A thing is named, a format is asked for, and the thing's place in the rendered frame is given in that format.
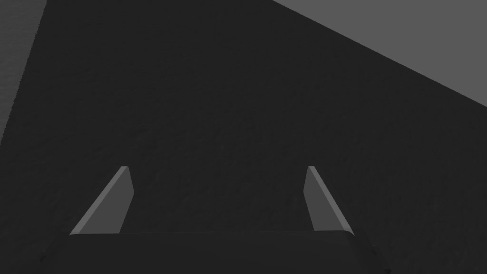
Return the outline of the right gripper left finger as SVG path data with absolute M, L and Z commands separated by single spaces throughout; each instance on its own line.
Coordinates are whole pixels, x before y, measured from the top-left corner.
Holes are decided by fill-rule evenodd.
M 129 168 L 122 166 L 70 234 L 118 234 L 133 196 L 134 187 Z

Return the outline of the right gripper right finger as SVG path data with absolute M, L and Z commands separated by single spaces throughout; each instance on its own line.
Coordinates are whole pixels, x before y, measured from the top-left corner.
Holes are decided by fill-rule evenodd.
M 303 194 L 315 231 L 347 231 L 354 234 L 315 166 L 307 167 Z

